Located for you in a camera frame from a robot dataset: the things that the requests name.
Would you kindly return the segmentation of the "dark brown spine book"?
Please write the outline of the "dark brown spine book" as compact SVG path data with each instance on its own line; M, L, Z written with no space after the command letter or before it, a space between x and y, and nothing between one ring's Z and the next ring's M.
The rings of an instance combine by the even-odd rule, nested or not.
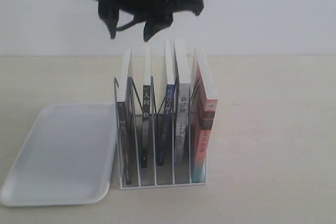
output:
M119 86L117 91L117 108L119 119L119 134L122 146L125 183L132 184L132 137L131 137L131 102L130 102L130 73L131 73L131 50L123 54Z

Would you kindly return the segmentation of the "blue moon cover book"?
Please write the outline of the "blue moon cover book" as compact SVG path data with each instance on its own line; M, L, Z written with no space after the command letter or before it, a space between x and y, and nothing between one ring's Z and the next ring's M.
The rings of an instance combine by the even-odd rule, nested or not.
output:
M171 133L171 114L175 93L175 62L172 40L167 39L164 46L164 61L161 80L161 94L159 99L159 135L156 147L156 163L163 166L166 144Z

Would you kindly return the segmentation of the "red teal spine book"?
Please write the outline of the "red teal spine book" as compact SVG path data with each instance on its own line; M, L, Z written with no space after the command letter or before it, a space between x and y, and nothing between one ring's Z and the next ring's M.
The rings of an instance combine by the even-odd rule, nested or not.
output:
M193 94L191 101L191 180L201 183L209 139L218 104L207 55L195 48L193 62Z

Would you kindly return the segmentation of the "grey white spine book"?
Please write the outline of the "grey white spine book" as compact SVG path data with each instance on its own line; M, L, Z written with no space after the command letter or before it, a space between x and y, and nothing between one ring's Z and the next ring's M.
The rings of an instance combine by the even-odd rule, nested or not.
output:
M184 153L185 136L188 126L188 111L190 104L191 79L188 69L187 54L184 39L174 41L176 66L177 66L177 105L174 163L181 164Z

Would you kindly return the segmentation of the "black spine book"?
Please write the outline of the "black spine book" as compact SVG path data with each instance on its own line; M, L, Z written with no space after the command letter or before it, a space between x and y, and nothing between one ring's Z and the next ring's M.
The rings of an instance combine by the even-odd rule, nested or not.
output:
M143 73L143 102L142 102L142 148L141 167L147 168L148 142L150 128L150 103L151 103L151 49L145 49Z

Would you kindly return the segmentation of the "white plastic tray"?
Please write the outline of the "white plastic tray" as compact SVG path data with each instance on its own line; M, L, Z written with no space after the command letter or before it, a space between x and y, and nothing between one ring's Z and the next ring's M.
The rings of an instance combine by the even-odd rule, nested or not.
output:
M110 188L114 104L51 104L38 114L1 187L8 207L93 204Z

